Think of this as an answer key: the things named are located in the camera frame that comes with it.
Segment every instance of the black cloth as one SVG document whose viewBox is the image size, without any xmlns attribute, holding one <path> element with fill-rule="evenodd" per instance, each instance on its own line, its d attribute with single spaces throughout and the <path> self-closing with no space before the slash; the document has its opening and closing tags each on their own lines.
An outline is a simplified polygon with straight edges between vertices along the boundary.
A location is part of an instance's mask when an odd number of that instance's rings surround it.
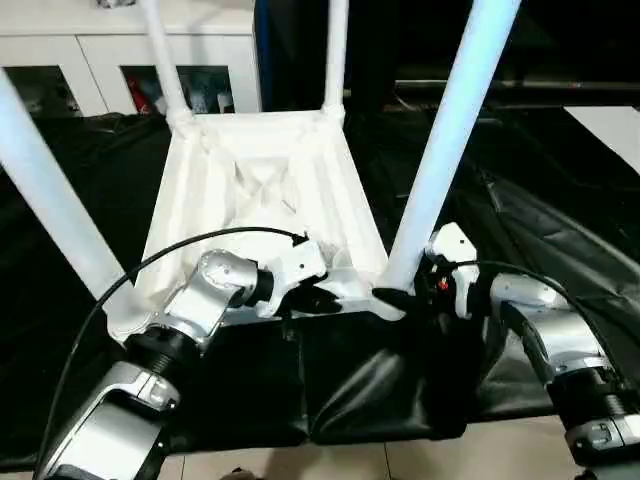
<svg viewBox="0 0 640 480">
<path fill-rule="evenodd" d="M 433 112 L 356 116 L 347 138 L 391 245 Z M 140 259 L 170 133 L 162 119 L 41 121 L 40 130 L 125 268 Z M 640 380 L 640 179 L 562 110 L 485 112 L 441 221 L 483 258 L 552 276 Z M 33 462 L 55 381 L 92 299 L 0 173 L 0 469 Z M 467 421 L 551 412 L 519 342 L 433 318 L 333 316 L 221 330 L 171 427 L 175 452 L 459 435 Z M 121 355 L 104 318 L 79 351 L 60 421 Z"/>
</svg>

